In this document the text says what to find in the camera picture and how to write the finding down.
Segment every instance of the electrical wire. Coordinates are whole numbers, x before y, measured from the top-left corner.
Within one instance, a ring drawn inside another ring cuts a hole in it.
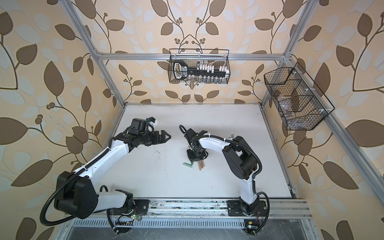
[[[54,200],[54,198],[56,197],[56,195],[61,191],[63,190],[70,182],[72,182],[75,178],[77,178],[80,174],[82,174],[85,170],[87,170],[88,168],[90,168],[93,164],[95,164],[97,161],[99,161],[102,157],[104,157],[108,152],[110,151],[110,148],[108,147],[107,149],[105,149],[104,152],[102,152],[97,158],[95,158],[93,161],[89,162],[87,165],[83,166],[82,169],[80,169],[78,172],[76,172],[75,174],[73,174],[72,176],[70,176],[64,183],[62,183],[53,193],[52,195],[48,198],[48,200],[45,202],[45,204],[43,205],[43,208],[41,209],[41,212],[40,212],[40,222],[45,225],[45,226],[54,226],[54,225],[58,225],[58,224],[61,224],[63,222],[66,222],[66,221],[69,221],[73,218],[75,218],[75,216],[69,216],[69,217],[66,217],[66,218],[63,218],[63,219],[60,219],[60,220],[57,220],[57,221],[48,221],[45,217],[45,214],[48,210],[48,207],[49,205],[52,203],[52,201]]]

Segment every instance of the leaf pattern wallpaper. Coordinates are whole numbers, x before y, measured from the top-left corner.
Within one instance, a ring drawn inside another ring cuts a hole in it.
[[[0,22],[2,239],[47,240],[58,175],[100,152],[120,106],[57,1],[1,1]]]
[[[105,53],[229,49],[283,53],[304,0],[73,0],[94,45]]]
[[[320,0],[292,55],[381,174],[383,10],[382,1]],[[298,197],[307,200],[320,235],[381,239],[384,208],[326,123],[313,131],[287,131],[271,99],[266,111]]]

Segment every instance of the metal base plate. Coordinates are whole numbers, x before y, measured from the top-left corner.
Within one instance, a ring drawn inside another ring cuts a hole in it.
[[[230,217],[246,217],[247,216],[243,214],[240,207],[239,200],[228,200],[227,207],[228,207],[228,215]],[[257,211],[259,212],[259,217],[266,216],[266,210],[264,210],[264,207],[266,207],[266,204],[264,201],[260,201],[259,204],[257,204],[256,208],[257,208]]]
[[[148,212],[148,199],[135,199],[135,205],[137,206],[136,215]],[[113,209],[113,215],[123,215],[122,209]]]

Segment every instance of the hanging wire basket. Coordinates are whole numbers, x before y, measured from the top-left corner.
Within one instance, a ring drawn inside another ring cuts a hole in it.
[[[293,68],[282,67],[264,74],[265,85],[287,130],[313,130],[334,110],[311,76],[308,75],[313,86],[304,82],[304,73],[304,68],[296,63]],[[315,92],[329,105],[324,106]]]
[[[171,48],[168,77],[170,83],[228,84],[231,75],[229,50]]]

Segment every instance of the black bracket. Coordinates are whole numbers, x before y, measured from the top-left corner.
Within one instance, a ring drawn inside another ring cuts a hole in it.
[[[227,201],[228,215],[230,217],[248,217],[243,213],[240,200],[228,200]],[[259,217],[266,216],[266,203],[265,201],[259,201],[256,205],[255,213],[253,217],[259,215]]]

